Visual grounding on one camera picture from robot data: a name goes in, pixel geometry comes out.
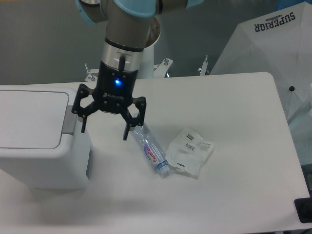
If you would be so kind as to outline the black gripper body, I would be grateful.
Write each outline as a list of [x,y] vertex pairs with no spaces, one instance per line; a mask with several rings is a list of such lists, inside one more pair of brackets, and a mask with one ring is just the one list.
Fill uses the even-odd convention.
[[137,98],[132,97],[138,71],[120,71],[100,63],[98,79],[92,92],[94,101],[92,110],[119,114],[118,107],[127,109],[130,105],[136,105]]

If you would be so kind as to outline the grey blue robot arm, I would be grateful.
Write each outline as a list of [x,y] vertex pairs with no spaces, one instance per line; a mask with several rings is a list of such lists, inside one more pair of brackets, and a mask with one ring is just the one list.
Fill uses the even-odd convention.
[[72,113],[82,122],[82,132],[88,116],[97,111],[123,117],[124,140],[129,131],[144,124],[146,98],[133,97],[133,89],[154,16],[201,3],[200,0],[76,1],[86,23],[108,22],[96,87],[80,84],[72,107]]

